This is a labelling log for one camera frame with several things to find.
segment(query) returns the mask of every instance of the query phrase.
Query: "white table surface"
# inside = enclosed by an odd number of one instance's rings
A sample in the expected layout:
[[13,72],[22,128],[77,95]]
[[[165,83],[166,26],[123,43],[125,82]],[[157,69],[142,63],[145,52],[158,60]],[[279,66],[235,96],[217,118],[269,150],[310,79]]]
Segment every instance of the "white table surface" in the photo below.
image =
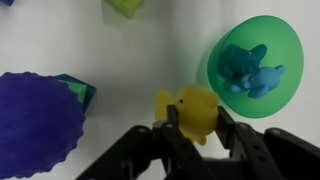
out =
[[[1,73],[68,73],[98,88],[78,148],[50,173],[30,179],[72,180],[129,128],[151,127],[155,92],[207,84],[200,64],[212,45],[257,15],[278,16],[296,30],[305,54],[302,81],[290,103],[273,116],[251,120],[229,112],[260,132],[280,127],[320,146],[319,6],[318,0],[146,0],[127,20],[100,0],[0,5]],[[206,157],[228,154],[215,134],[197,148]],[[163,176],[156,161],[140,179]]]

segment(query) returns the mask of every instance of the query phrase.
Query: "green plastic bowl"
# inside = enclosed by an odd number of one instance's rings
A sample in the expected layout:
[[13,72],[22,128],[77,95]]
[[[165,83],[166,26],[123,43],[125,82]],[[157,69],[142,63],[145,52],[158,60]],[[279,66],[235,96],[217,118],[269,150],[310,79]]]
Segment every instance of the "green plastic bowl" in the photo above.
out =
[[[265,44],[267,54],[260,66],[284,65],[279,86],[267,95],[252,99],[248,92],[231,93],[217,72],[220,54],[235,44],[251,49]],[[208,79],[212,89],[234,112],[248,118],[264,118],[281,110],[295,94],[303,72],[303,49],[298,35],[285,21],[273,16],[251,18],[227,33],[215,46],[208,60]]]

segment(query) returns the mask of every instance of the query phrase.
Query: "yellow rubber duck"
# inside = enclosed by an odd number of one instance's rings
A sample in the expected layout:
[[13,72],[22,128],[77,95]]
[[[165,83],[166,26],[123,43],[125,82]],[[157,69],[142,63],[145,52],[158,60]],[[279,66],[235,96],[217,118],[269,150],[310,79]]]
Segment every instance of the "yellow rubber duck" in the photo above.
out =
[[167,106],[175,105],[181,133],[192,142],[205,145],[218,119],[219,97],[200,85],[189,85],[172,98],[167,90],[156,94],[156,121],[167,120]]

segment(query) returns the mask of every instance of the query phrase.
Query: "purple scalloped object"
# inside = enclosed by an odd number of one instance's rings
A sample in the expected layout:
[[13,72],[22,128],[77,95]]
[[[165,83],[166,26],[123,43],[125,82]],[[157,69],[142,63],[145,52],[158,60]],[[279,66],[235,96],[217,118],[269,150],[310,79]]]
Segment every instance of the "purple scalloped object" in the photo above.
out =
[[0,179],[49,172],[77,147],[85,116],[65,83],[35,73],[0,77]]

